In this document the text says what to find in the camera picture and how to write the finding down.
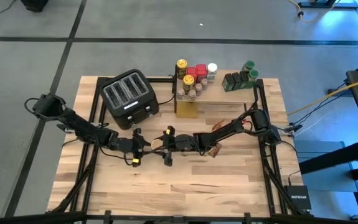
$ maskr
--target spice rack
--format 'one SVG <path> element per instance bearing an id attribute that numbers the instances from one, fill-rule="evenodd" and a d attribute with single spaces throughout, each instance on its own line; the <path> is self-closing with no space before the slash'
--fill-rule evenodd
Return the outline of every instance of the spice rack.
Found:
<path id="1" fill-rule="evenodd" d="M 208 104 L 244 104 L 253 103 L 255 101 L 253 95 L 253 89 L 235 90 L 226 92 L 223 89 L 222 82 L 224 75 L 227 73 L 239 72 L 238 70 L 217 70 L 215 81 L 208 83 L 208 89 L 202 92 L 200 96 L 197 96 L 194 103 L 208 103 Z M 177 80 L 176 90 L 181 89 L 183 86 L 182 80 Z M 187 96 L 184 96 L 182 100 L 176 97 L 177 102 L 188 102 Z"/>

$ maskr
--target wooden table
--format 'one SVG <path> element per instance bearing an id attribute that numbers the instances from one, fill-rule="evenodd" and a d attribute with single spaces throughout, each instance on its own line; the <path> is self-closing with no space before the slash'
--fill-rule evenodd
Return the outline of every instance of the wooden table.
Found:
<path id="1" fill-rule="evenodd" d="M 219 70 L 220 75 L 229 72 L 233 70 Z M 82 77 L 80 80 L 73 109 L 85 119 L 90 114 L 97 78 Z M 264 78 L 263 81 L 272 124 L 288 124 L 278 79 Z M 171 98 L 170 83 L 152 83 L 152 86 L 159 102 Z M 213 94 L 213 89 L 215 87 L 211 86 L 204 94 L 208 91 Z M 198 118 L 177 118 L 172 101 L 162 105 L 157 115 L 144 120 L 138 127 L 147 141 L 162 135 L 168 125 L 176 128 L 176 134 L 210 131 L 218 121 L 226 119 L 228 122 L 243 113 L 244 103 L 251 105 L 254 99 L 249 91 L 230 93 L 246 96 L 243 100 L 235 98 L 234 102 L 217 100 L 200 104 Z M 105 122 L 110 123 L 109 128 L 118 131 L 121 137 L 131 137 L 132 130 L 121 130 L 109 112 Z M 67 134 L 65 141 L 74 138 L 73 134 Z M 289 137 L 282 138 L 293 144 Z M 161 157 L 154 154 L 145 156 L 141 166 L 133 168 L 120 159 L 98 153 L 88 213 L 103 215 L 105 210 L 111 210 L 114 215 L 243 217 L 245 212 L 250 212 L 252 217 L 269 217 L 258 139 L 238 134 L 221 143 L 223 148 L 216 158 L 201 157 L 195 152 L 174 153 L 172 167 L 165 166 Z M 74 185 L 82 146 L 77 141 L 62 149 L 48 210 L 55 208 Z M 120 152 L 106 152 L 121 156 Z M 276 152 L 285 185 L 288 175 L 299 170 L 298 160 L 293 148 L 286 144 L 278 145 Z M 292 175 L 291 181 L 293 185 L 302 184 L 299 173 Z M 278 192 L 271 185 L 279 213 Z M 83 201 L 83 191 L 84 187 L 79 205 Z"/>

